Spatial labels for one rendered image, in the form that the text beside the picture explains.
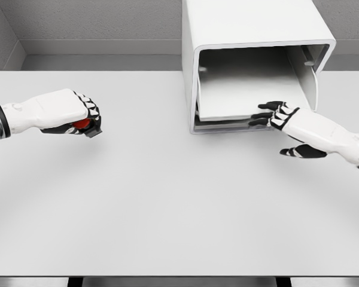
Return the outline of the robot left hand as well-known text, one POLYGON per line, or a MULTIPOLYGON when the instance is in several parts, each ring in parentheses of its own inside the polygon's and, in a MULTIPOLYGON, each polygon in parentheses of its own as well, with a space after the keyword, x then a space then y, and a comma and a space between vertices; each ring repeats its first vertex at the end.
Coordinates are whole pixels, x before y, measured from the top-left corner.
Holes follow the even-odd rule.
POLYGON ((22 107, 32 125, 45 134, 80 135, 72 126, 74 122, 101 117, 91 98, 68 88, 32 97, 22 107))

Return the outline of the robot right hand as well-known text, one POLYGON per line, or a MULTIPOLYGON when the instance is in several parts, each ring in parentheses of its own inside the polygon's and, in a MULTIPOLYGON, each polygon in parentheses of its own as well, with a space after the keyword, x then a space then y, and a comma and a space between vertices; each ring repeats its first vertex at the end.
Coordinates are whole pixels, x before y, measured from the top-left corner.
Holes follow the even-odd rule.
POLYGON ((279 153, 281 155, 307 159, 324 158, 327 156, 327 152, 310 146, 309 143, 311 143, 311 140, 307 139, 306 136, 297 134, 298 129, 303 126, 302 116, 312 115, 309 110, 293 106, 283 101, 271 101, 265 104, 259 104, 258 108, 267 110, 267 112, 252 115, 248 123, 250 127, 273 127, 302 143, 299 146, 280 150, 279 153))

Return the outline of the red black load switch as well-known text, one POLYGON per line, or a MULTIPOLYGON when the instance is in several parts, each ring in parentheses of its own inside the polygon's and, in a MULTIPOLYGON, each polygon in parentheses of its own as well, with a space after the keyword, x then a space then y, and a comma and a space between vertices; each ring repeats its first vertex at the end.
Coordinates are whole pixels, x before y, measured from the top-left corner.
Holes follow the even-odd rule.
POLYGON ((83 120, 74 122, 72 126, 79 134, 84 134, 88 138, 93 138, 96 135, 102 133, 101 123, 101 117, 85 118, 83 120))

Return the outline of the white cabinet drawer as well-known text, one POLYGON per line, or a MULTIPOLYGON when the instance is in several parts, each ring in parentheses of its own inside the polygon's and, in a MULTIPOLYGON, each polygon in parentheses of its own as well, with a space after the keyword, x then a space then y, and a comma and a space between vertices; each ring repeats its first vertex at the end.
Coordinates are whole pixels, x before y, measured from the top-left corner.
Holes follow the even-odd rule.
POLYGON ((227 48, 199 54, 196 132, 250 130, 259 104, 282 101, 314 111, 318 84, 305 46, 227 48))

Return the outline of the white tabletop storage cabinet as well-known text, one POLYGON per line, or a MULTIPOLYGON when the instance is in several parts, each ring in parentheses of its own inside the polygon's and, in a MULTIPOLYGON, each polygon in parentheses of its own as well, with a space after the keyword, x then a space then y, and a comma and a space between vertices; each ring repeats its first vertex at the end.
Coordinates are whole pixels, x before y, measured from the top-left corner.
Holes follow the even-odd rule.
POLYGON ((182 0, 182 71, 190 131, 249 131, 195 131, 201 51, 285 46, 307 47, 316 75, 323 70, 336 40, 313 0, 182 0))

